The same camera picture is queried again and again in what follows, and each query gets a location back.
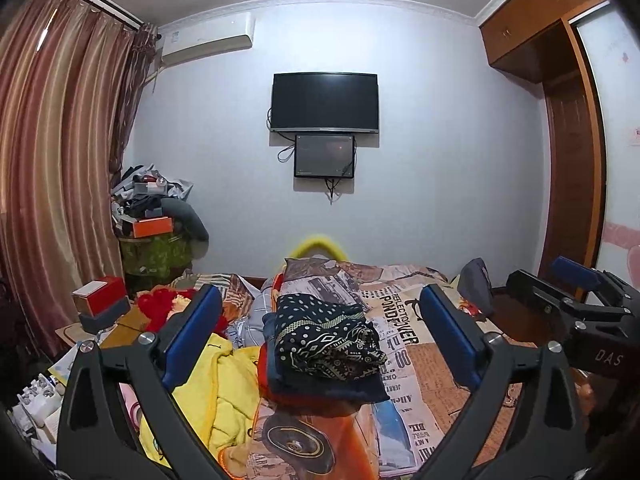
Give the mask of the small black wall monitor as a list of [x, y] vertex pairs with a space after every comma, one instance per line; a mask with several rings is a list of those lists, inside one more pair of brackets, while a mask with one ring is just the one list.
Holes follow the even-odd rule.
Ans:
[[356, 140], [350, 134], [304, 133], [295, 137], [294, 177], [352, 179]]

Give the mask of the dark green cushion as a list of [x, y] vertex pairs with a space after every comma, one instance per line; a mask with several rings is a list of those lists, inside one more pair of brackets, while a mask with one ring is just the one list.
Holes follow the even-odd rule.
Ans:
[[160, 200], [160, 206], [165, 216], [181, 223], [186, 234], [192, 240], [198, 240], [199, 242], [209, 241], [209, 234], [204, 223], [187, 202], [178, 200], [178, 198], [165, 197]]

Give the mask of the pile of clutter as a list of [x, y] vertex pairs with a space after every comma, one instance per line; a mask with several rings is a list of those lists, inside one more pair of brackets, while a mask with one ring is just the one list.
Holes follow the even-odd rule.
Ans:
[[122, 219], [146, 219], [146, 212], [162, 208], [164, 198], [187, 200], [193, 183], [166, 177], [154, 165], [130, 167], [111, 187], [111, 217], [114, 223]]

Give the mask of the green covered cabinet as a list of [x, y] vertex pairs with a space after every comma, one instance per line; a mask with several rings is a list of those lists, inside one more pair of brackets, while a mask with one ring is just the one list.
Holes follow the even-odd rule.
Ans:
[[191, 240], [184, 234], [121, 237], [118, 242], [127, 278], [172, 280], [192, 266]]

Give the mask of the yellow curved headboard piece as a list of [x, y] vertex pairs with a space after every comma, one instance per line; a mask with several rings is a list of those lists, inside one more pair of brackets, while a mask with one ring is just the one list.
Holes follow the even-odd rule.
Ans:
[[344, 252], [343, 248], [334, 240], [331, 240], [325, 235], [311, 235], [300, 242], [288, 255], [290, 258], [304, 258], [308, 255], [320, 252], [322, 255], [326, 255], [336, 261], [346, 261], [348, 255]]

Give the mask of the large black wall television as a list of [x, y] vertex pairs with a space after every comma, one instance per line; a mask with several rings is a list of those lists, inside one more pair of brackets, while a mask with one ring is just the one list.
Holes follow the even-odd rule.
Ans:
[[378, 76], [362, 73], [273, 75], [274, 132], [380, 132]]

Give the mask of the grey backpack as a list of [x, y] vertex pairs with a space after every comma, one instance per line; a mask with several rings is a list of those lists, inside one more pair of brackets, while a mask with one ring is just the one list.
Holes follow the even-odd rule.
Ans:
[[472, 259], [461, 269], [457, 290], [485, 318], [494, 314], [491, 280], [486, 263], [482, 258]]

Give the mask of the yellow garment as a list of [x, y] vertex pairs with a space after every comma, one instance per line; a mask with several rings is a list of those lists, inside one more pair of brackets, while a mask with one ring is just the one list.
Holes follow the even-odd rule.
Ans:
[[207, 451], [233, 479], [244, 479], [259, 408], [260, 349], [235, 349], [213, 334], [185, 384], [172, 396]]

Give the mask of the wooden overhead cabinet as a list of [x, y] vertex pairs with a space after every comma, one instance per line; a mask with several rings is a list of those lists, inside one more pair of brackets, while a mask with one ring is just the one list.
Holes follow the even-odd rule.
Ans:
[[577, 68], [562, 18], [585, 3], [603, 0], [506, 0], [480, 25], [488, 64], [539, 84]]

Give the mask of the newspaper print bed sheet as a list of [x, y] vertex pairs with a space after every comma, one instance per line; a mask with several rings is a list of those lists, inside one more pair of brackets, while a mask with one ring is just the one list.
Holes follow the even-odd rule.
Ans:
[[230, 278], [227, 328], [175, 400], [232, 478], [407, 479], [469, 395], [419, 318], [428, 285], [475, 313], [420, 266], [290, 259], [256, 294]]

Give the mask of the white air conditioner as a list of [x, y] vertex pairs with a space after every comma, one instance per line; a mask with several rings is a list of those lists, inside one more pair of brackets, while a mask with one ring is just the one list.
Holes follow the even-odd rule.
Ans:
[[255, 18], [243, 12], [165, 32], [160, 64], [175, 66], [253, 47]]

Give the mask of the red and white box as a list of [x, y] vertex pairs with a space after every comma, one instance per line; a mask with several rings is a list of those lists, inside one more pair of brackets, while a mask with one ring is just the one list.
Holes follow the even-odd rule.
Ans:
[[105, 311], [126, 296], [124, 279], [111, 275], [88, 282], [72, 292], [77, 311], [92, 316]]

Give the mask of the navy patterned hooded jacket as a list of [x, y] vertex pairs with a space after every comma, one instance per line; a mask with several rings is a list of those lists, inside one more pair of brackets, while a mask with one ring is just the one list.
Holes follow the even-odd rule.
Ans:
[[262, 317], [259, 371], [266, 393], [293, 405], [388, 400], [387, 356], [360, 304], [334, 304], [309, 294], [282, 295]]

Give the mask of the orange box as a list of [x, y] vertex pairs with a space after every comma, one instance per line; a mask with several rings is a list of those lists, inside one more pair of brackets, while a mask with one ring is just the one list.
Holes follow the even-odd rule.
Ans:
[[132, 225], [134, 238], [145, 238], [170, 234], [174, 230], [174, 220], [169, 217], [138, 220]]

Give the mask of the white wardrobe sliding door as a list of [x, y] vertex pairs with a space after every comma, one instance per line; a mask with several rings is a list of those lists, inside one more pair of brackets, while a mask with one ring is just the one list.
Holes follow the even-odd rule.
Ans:
[[597, 267], [639, 286], [639, 39], [608, 4], [576, 24], [596, 84], [605, 148]]

